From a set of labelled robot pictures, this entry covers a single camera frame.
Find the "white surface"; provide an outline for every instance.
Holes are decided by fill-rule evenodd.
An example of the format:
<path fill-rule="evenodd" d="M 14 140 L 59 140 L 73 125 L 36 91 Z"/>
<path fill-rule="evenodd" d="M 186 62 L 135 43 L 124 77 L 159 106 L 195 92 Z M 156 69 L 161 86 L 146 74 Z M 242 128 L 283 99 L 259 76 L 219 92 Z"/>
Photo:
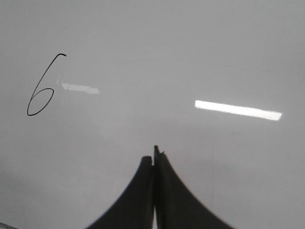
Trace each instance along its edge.
<path fill-rule="evenodd" d="M 159 145 L 237 229 L 304 228 L 304 10 L 302 0 L 1 1 L 0 221 L 82 229 Z M 54 96 L 29 117 L 59 53 L 38 87 Z"/>

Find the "black curved shape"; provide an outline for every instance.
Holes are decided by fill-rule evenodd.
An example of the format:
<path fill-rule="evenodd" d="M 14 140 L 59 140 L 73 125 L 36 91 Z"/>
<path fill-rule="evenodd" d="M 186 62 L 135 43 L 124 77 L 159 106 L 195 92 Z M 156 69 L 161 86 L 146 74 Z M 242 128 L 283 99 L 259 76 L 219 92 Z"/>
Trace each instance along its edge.
<path fill-rule="evenodd" d="M 152 158 L 144 156 L 137 172 L 122 195 L 88 229 L 151 229 L 152 226 Z"/>
<path fill-rule="evenodd" d="M 233 229 L 191 194 L 157 146 L 154 166 L 158 229 Z"/>

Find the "handwritten number 6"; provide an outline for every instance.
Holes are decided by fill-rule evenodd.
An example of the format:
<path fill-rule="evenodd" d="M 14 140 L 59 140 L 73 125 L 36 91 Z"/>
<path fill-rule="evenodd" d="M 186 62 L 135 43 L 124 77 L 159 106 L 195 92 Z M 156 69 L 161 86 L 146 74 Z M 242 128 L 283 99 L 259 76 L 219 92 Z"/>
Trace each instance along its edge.
<path fill-rule="evenodd" d="M 41 79 L 39 80 L 38 84 L 36 85 L 35 90 L 34 90 L 32 96 L 31 96 L 31 98 L 30 98 L 30 102 L 29 102 L 28 110 L 27 110 L 28 116 L 33 116 L 33 115 L 38 114 L 38 113 L 39 113 L 40 111 L 42 111 L 42 110 L 49 104 L 49 102 L 51 101 L 51 99 L 52 99 L 52 97 L 53 97 L 53 95 L 54 95 L 54 90 L 53 90 L 52 88 L 44 88 L 44 89 L 42 89 L 42 90 L 40 90 L 40 91 L 38 91 L 38 92 L 36 92 L 36 90 L 37 90 L 37 88 L 38 88 L 38 85 L 40 84 L 40 82 L 41 82 L 42 79 L 44 78 L 44 75 L 47 73 L 48 69 L 51 67 L 51 65 L 53 64 L 53 62 L 54 62 L 54 61 L 56 60 L 56 58 L 59 57 L 59 56 L 67 56 L 67 55 L 65 55 L 65 54 L 63 54 L 63 53 L 57 54 L 57 56 L 55 56 L 55 58 L 52 60 L 52 62 L 51 62 L 50 65 L 48 66 L 47 70 L 46 70 L 46 71 L 44 72 L 44 74 L 42 75 Z M 36 113 L 31 113 L 31 114 L 30 114 L 30 113 L 29 113 L 29 108 L 30 108 L 30 104 L 31 104 L 32 100 L 33 100 L 33 99 L 35 98 L 35 96 L 37 96 L 40 92 L 43 92 L 43 91 L 46 91 L 46 90 L 51 90 L 51 91 L 52 91 L 52 95 L 51 95 L 51 97 L 49 98 L 48 102 L 47 102 L 47 103 L 45 104 L 45 106 L 44 106 L 43 108 L 41 108 L 38 112 L 36 112 Z"/>

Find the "whiteboard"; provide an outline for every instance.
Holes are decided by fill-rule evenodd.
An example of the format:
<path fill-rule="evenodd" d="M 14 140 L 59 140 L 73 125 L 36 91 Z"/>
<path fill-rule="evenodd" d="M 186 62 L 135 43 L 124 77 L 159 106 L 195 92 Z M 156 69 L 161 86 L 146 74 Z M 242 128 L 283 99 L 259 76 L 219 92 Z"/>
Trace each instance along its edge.
<path fill-rule="evenodd" d="M 158 145 L 230 225 L 302 228 L 304 9 L 298 0 L 0 1 L 0 221 L 85 228 Z"/>

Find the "black marker writing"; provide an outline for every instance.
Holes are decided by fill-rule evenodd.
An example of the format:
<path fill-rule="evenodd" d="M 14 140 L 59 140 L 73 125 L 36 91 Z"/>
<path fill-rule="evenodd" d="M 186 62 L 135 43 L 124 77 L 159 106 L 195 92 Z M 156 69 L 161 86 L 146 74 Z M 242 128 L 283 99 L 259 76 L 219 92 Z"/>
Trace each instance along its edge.
<path fill-rule="evenodd" d="M 57 56 L 55 56 L 55 58 L 53 59 L 53 61 L 52 61 L 52 62 L 50 63 L 50 65 L 48 66 L 47 70 L 46 70 L 46 71 L 44 72 L 44 74 L 42 75 L 41 79 L 39 80 L 38 84 L 36 85 L 35 90 L 34 90 L 32 96 L 31 96 L 31 98 L 30 98 L 29 105 L 28 105 L 28 110 L 27 110 L 28 116 L 33 116 L 33 115 L 38 114 L 38 113 L 39 113 L 40 111 L 42 111 L 42 110 L 49 104 L 49 102 L 51 101 L 51 99 L 52 99 L 52 97 L 53 97 L 53 95 L 54 95 L 54 90 L 53 90 L 52 88 L 44 88 L 44 89 L 42 89 L 42 90 L 40 90 L 40 91 L 38 91 L 38 92 L 36 92 L 36 90 L 37 90 L 37 88 L 38 88 L 38 85 L 40 84 L 40 82 L 41 82 L 42 79 L 44 78 L 44 75 L 47 73 L 48 69 L 51 67 L 51 65 L 53 64 L 53 62 L 54 62 L 54 61 L 56 60 L 56 58 L 59 57 L 59 56 L 67 56 L 67 55 L 65 55 L 65 54 L 63 54 L 63 53 L 57 54 Z M 41 109 L 40 109 L 38 112 L 36 112 L 36 113 L 29 113 L 29 108 L 30 108 L 30 104 L 31 104 L 32 100 L 33 100 L 33 99 L 35 98 L 35 96 L 37 96 L 40 92 L 43 92 L 43 91 L 45 91 L 45 90 L 51 90 L 51 91 L 52 91 L 52 95 L 51 95 L 51 97 L 49 98 L 49 100 L 47 101 L 47 103 L 45 104 L 45 106 L 44 106 L 43 108 L 41 108 Z"/>

